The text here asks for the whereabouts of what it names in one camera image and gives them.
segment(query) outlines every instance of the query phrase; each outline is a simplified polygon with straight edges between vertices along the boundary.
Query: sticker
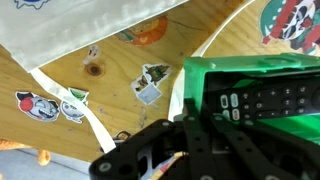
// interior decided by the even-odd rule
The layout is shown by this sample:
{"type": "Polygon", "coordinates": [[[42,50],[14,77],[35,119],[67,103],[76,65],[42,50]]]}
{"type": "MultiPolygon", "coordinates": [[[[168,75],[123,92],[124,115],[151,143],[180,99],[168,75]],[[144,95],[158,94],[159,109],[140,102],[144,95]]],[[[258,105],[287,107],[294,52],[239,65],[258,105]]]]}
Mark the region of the sticker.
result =
{"type": "Polygon", "coordinates": [[[90,45],[87,57],[83,60],[83,64],[87,65],[92,60],[98,58],[100,56],[100,48],[97,45],[90,45]]]}
{"type": "Polygon", "coordinates": [[[320,0],[271,0],[262,11],[262,43],[289,41],[294,50],[315,55],[320,44],[320,0]]]}
{"type": "Polygon", "coordinates": [[[158,87],[159,84],[171,74],[171,68],[163,64],[145,64],[143,65],[142,73],[148,82],[158,87]]]}
{"type": "MultiPolygon", "coordinates": [[[[89,92],[75,89],[75,88],[68,88],[68,91],[77,99],[83,102],[84,105],[88,106],[88,101],[86,100],[87,96],[89,95],[89,92]]],[[[60,109],[62,114],[66,116],[66,118],[70,121],[73,121],[75,123],[81,124],[81,118],[83,118],[85,115],[79,111],[77,108],[69,105],[68,103],[62,101],[60,105],[60,109]]]]}
{"type": "Polygon", "coordinates": [[[131,83],[131,88],[140,101],[149,105],[162,95],[157,87],[170,75],[171,68],[162,64],[145,64],[142,67],[142,75],[131,83]]]}
{"type": "Polygon", "coordinates": [[[52,122],[59,116],[59,108],[54,100],[49,100],[31,92],[16,92],[19,109],[32,119],[52,122]]]}
{"type": "Polygon", "coordinates": [[[137,98],[147,105],[151,104],[162,95],[160,90],[153,84],[149,83],[144,75],[141,75],[133,81],[131,83],[131,88],[137,98]]]}
{"type": "Polygon", "coordinates": [[[120,31],[116,36],[121,41],[132,43],[136,46],[144,46],[160,40],[166,33],[167,26],[167,18],[159,17],[120,31]]]}
{"type": "Polygon", "coordinates": [[[145,104],[151,104],[162,95],[161,91],[153,84],[146,86],[137,97],[145,104]]]}
{"type": "Polygon", "coordinates": [[[50,0],[14,0],[17,4],[17,9],[22,8],[23,6],[34,7],[36,10],[42,8],[42,6],[50,0]]]}

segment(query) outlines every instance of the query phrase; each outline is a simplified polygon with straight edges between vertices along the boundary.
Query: plywood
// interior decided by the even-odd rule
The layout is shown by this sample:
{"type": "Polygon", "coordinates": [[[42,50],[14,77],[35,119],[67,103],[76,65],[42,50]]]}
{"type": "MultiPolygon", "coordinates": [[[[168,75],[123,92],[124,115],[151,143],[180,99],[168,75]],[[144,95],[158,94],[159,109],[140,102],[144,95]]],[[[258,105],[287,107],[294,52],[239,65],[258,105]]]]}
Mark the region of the plywood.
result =
{"type": "MultiPolygon", "coordinates": [[[[204,56],[241,56],[257,54],[279,54],[283,52],[303,53],[302,47],[297,50],[292,49],[290,47],[291,42],[288,39],[271,37],[268,44],[262,43],[263,34],[260,28],[260,19],[264,8],[269,2],[270,0],[253,1],[253,3],[251,3],[243,11],[241,11],[225,26],[225,28],[222,29],[222,31],[217,35],[213,43],[207,49],[204,56]]],[[[277,8],[276,10],[278,10],[278,8],[283,9],[283,7],[284,6],[275,6],[275,8],[277,8]]],[[[292,14],[296,13],[296,11],[293,9],[290,12],[292,14]]],[[[268,18],[274,18],[274,16],[279,18],[280,15],[270,12],[268,18]]],[[[316,45],[316,52],[312,55],[320,55],[318,45],[316,45]]]]}
{"type": "MultiPolygon", "coordinates": [[[[88,47],[66,55],[41,70],[64,87],[90,92],[89,108],[113,135],[120,130],[135,134],[160,118],[166,118],[170,95],[183,59],[190,56],[239,6],[241,0],[191,0],[164,16],[167,31],[159,41],[138,47],[112,36],[95,43],[102,49],[98,64],[103,73],[92,76],[82,61],[88,47]],[[154,105],[137,100],[130,83],[141,75],[143,64],[170,64],[173,72],[159,86],[163,95],[154,105]]],[[[0,48],[0,137],[36,148],[93,161],[101,156],[99,144],[88,122],[79,125],[60,114],[52,123],[37,122],[19,111],[15,91],[32,91],[60,101],[46,93],[5,49],[0,48]]]]}

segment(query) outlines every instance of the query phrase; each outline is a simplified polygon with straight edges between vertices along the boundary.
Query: white tarp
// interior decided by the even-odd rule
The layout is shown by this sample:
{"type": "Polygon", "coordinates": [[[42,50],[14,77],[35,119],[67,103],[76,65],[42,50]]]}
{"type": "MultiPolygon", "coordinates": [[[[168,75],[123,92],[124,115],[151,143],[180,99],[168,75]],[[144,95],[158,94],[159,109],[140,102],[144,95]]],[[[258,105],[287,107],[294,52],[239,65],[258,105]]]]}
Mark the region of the white tarp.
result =
{"type": "Polygon", "coordinates": [[[49,93],[89,120],[101,147],[115,147],[95,115],[38,68],[188,0],[1,0],[0,44],[49,93]]]}

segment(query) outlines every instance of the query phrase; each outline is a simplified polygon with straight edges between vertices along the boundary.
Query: green plastic bin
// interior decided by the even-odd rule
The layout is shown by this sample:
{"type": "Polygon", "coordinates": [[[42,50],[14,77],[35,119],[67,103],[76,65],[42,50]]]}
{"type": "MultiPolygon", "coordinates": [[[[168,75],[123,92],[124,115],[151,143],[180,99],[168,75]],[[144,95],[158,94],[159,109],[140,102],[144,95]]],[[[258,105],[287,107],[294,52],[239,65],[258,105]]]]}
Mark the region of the green plastic bin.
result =
{"type": "MultiPolygon", "coordinates": [[[[304,71],[306,69],[318,68],[320,70],[319,57],[294,53],[215,58],[190,57],[186,58],[184,62],[184,98],[193,99],[198,112],[201,112],[207,73],[241,72],[245,74],[270,74],[281,71],[285,72],[289,69],[304,71]]],[[[260,121],[320,144],[320,114],[260,121]]]]}

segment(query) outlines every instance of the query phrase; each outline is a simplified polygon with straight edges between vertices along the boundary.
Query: black plastic part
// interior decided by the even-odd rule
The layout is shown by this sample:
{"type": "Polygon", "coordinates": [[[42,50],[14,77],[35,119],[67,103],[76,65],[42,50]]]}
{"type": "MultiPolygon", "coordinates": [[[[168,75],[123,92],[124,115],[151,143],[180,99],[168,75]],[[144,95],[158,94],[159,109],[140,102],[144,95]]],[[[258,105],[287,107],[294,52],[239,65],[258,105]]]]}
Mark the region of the black plastic part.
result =
{"type": "Polygon", "coordinates": [[[259,121],[235,125],[210,113],[205,104],[200,114],[193,101],[185,104],[189,115],[183,122],[159,120],[146,127],[96,160],[90,166],[90,178],[139,179],[150,167],[141,152],[151,154],[154,168],[183,151],[185,155],[162,180],[320,179],[318,145],[259,121]]]}
{"type": "Polygon", "coordinates": [[[320,88],[313,93],[311,103],[315,108],[320,110],[320,88]]]}

